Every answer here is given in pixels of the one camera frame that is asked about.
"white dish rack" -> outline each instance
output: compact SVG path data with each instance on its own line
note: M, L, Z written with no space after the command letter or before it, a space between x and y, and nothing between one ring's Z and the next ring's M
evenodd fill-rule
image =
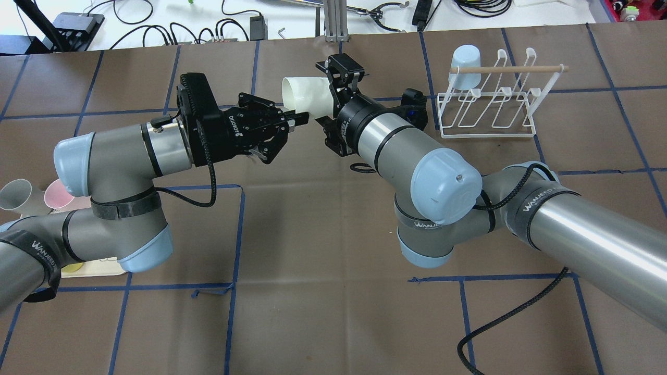
M447 91L438 93L436 97L440 135L450 139L533 137L536 134L533 113L560 75L569 70L569 67L563 64L535 66L535 60L537 54L529 47L526 48L523 66L508 66L507 52L499 49L498 58L492 67L452 67L450 72L453 79L450 79ZM456 89L456 80L467 73L481 74L481 85L467 90ZM526 88L526 82L532 73L552 75L544 87ZM501 86L504 75L514 75L514 86ZM448 123L444 120L445 110L451 108L455 114L451 123ZM493 118L490 124L489 121L482 121L485 116Z

